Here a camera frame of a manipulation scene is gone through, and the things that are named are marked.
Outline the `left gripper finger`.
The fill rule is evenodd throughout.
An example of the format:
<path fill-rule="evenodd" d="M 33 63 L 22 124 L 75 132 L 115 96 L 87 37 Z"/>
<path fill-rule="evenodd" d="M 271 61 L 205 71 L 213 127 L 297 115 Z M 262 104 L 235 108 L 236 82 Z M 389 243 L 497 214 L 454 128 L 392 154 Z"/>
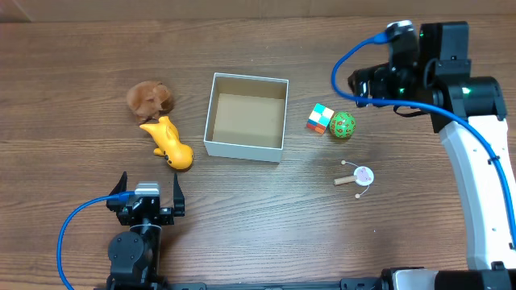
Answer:
<path fill-rule="evenodd" d="M 123 174 L 120 177 L 119 182 L 115 185 L 115 187 L 109 194 L 110 197 L 116 196 L 116 198 L 112 199 L 112 200 L 108 200 L 106 202 L 106 207 L 110 211 L 120 211 L 121 208 L 126 204 L 126 201 L 121 200 L 119 198 L 119 195 L 126 191 L 127 191 L 127 173 L 123 172 Z"/>
<path fill-rule="evenodd" d="M 185 196 L 182 193 L 176 173 L 174 174 L 173 181 L 173 215 L 175 217 L 185 216 Z"/>

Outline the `yellow toy whale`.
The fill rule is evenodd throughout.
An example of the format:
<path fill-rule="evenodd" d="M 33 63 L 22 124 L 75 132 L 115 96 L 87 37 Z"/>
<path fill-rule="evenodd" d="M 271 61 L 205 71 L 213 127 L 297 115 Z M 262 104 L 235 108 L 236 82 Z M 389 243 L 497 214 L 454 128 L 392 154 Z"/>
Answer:
<path fill-rule="evenodd" d="M 158 123 L 145 123 L 139 128 L 151 135 L 156 144 L 153 153 L 163 157 L 169 167 L 186 170 L 192 165 L 193 149 L 181 142 L 179 132 L 168 116 L 159 117 Z"/>

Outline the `brown plush toy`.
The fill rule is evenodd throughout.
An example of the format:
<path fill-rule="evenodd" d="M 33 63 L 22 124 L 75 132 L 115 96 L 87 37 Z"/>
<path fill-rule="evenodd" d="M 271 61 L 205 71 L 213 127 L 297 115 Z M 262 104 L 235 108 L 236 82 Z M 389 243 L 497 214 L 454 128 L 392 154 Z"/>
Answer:
<path fill-rule="evenodd" d="M 158 119 L 173 110 L 175 101 L 160 81 L 143 81 L 127 91 L 127 105 L 139 124 Z"/>

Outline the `colourful puzzle cube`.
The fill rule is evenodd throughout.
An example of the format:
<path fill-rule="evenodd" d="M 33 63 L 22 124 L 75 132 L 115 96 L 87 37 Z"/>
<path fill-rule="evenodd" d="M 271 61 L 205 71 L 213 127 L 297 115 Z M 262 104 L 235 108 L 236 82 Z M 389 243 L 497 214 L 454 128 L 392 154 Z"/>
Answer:
<path fill-rule="evenodd" d="M 334 113 L 334 110 L 317 103 L 307 120 L 306 127 L 319 134 L 324 134 Z"/>

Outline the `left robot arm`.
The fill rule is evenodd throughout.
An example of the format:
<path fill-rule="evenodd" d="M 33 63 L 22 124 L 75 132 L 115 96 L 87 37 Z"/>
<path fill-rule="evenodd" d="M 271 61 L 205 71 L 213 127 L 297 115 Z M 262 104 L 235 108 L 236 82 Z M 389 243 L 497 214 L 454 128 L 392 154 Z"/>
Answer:
<path fill-rule="evenodd" d="M 163 226 L 174 224 L 185 215 L 185 197 L 177 177 L 173 177 L 173 206 L 160 204 L 160 186 L 141 182 L 127 190 L 123 173 L 110 193 L 106 207 L 116 213 L 120 224 L 129 230 L 117 234 L 108 246 L 110 274 L 108 289 L 170 289 L 168 279 L 158 273 Z"/>

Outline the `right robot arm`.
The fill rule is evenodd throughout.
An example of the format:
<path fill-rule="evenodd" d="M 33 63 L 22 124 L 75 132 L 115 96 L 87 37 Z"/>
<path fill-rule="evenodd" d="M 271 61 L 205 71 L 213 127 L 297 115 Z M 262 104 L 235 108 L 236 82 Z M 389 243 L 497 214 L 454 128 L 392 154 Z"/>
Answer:
<path fill-rule="evenodd" d="M 385 269 L 380 289 L 512 289 L 515 286 L 515 179 L 507 109 L 499 83 L 471 74 L 468 24 L 391 23 L 369 39 L 385 44 L 384 64 L 356 70 L 347 97 L 358 106 L 428 114 L 446 150 L 467 230 L 467 269 Z"/>

